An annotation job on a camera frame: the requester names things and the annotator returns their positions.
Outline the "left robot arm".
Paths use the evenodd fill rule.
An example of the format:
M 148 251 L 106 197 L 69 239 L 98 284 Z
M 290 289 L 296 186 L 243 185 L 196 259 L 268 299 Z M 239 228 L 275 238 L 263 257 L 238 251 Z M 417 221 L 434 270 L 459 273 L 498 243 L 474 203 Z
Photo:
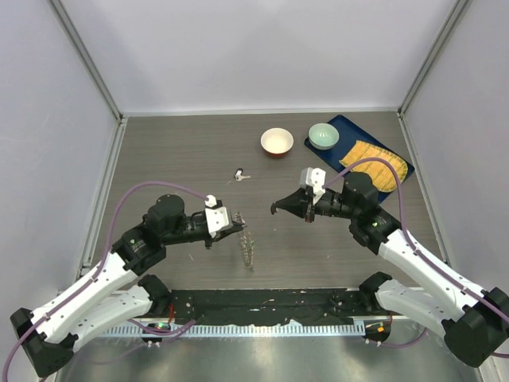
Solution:
M 107 246 L 86 275 L 43 306 L 20 308 L 11 315 L 16 346 L 24 350 L 38 377 L 51 376 L 112 326 L 144 315 L 159 318 L 168 311 L 171 292 L 147 272 L 165 259 L 168 246 L 201 242 L 210 248 L 244 227 L 244 221 L 235 220 L 213 196 L 190 216 L 181 197 L 159 197 L 142 222 Z

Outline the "metal key organizer disc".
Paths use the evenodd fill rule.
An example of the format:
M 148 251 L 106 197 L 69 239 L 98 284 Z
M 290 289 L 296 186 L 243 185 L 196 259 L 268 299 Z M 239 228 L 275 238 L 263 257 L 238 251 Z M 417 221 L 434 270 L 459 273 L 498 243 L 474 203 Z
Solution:
M 235 214 L 235 222 L 241 223 L 243 226 L 243 230 L 238 233 L 243 265 L 247 270 L 253 271 L 255 241 L 251 239 L 251 234 L 247 231 L 247 223 L 240 211 Z

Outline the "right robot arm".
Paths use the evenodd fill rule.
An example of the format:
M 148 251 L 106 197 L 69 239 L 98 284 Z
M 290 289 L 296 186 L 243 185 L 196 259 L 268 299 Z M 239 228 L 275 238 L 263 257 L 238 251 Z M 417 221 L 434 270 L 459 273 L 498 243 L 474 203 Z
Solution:
M 508 296 L 466 279 L 426 250 L 402 223 L 379 205 L 378 191 L 365 173 L 349 173 L 336 192 L 324 186 L 325 172 L 302 171 L 299 189 L 270 211 L 285 210 L 309 223 L 316 216 L 349 220 L 361 246 L 404 271 L 415 292 L 379 272 L 360 285 L 359 304 L 368 314 L 402 314 L 443 338 L 449 351 L 477 368 L 508 339 Z

